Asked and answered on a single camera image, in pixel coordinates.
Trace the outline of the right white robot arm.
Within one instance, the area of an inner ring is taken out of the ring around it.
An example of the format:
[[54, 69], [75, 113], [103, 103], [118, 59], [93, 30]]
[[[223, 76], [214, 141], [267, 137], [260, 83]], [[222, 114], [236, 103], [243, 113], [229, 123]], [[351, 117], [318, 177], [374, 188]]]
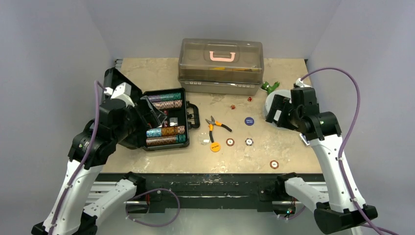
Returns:
[[295, 173], [278, 176], [272, 192], [280, 199], [294, 197], [302, 202], [326, 235], [371, 222], [378, 212], [366, 203], [354, 182], [336, 116], [320, 112], [311, 87], [297, 87], [290, 94], [274, 95], [266, 121], [305, 136], [318, 158], [328, 192], [321, 193]]

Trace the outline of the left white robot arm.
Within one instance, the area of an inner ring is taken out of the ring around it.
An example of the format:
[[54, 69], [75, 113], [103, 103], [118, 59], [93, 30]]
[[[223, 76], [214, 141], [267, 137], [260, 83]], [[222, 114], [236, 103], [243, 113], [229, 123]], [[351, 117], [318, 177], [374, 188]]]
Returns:
[[87, 205], [92, 186], [117, 145], [142, 147], [146, 131], [166, 120], [165, 113], [116, 68], [106, 70], [104, 84], [95, 82], [94, 92], [95, 117], [73, 138], [58, 198], [49, 216], [33, 226], [33, 235], [94, 235], [119, 204], [146, 194], [145, 179], [129, 172], [114, 189]]

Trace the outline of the clear acrylic dealer button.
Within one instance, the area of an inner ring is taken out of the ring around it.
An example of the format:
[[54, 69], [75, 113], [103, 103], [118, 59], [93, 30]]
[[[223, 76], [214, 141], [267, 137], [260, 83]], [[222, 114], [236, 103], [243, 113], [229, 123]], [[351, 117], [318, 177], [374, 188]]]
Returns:
[[199, 136], [198, 136], [198, 141], [202, 145], [209, 144], [210, 143], [210, 135], [209, 135], [209, 133], [206, 133], [206, 132], [200, 133]]

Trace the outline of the blue playing card deck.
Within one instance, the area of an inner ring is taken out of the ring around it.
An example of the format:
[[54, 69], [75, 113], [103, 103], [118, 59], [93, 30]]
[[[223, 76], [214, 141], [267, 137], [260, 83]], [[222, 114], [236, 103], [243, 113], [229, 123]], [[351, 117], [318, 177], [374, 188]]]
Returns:
[[306, 146], [310, 145], [310, 142], [306, 139], [306, 136], [304, 134], [300, 134], [300, 138]]

